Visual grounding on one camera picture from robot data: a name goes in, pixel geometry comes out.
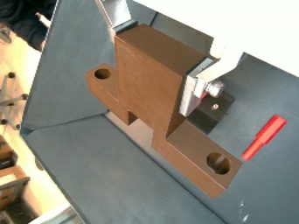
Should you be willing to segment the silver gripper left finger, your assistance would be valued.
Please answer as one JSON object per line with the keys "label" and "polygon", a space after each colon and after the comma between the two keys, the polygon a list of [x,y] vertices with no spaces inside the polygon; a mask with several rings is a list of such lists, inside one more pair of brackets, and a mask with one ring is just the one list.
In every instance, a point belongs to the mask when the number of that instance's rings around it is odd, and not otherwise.
{"label": "silver gripper left finger", "polygon": [[107,22],[111,42],[115,42],[115,36],[138,25],[131,17],[127,0],[95,0],[95,2]]}

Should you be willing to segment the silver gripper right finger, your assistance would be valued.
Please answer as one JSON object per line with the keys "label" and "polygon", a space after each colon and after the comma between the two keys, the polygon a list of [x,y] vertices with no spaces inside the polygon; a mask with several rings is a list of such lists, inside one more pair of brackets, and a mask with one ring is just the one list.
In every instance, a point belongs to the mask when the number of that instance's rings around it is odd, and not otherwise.
{"label": "silver gripper right finger", "polygon": [[210,54],[214,58],[206,56],[186,76],[179,108],[183,116],[189,116],[197,109],[205,95],[214,98],[221,96],[226,85],[219,80],[219,77],[237,68],[243,51],[233,45],[214,41]]}

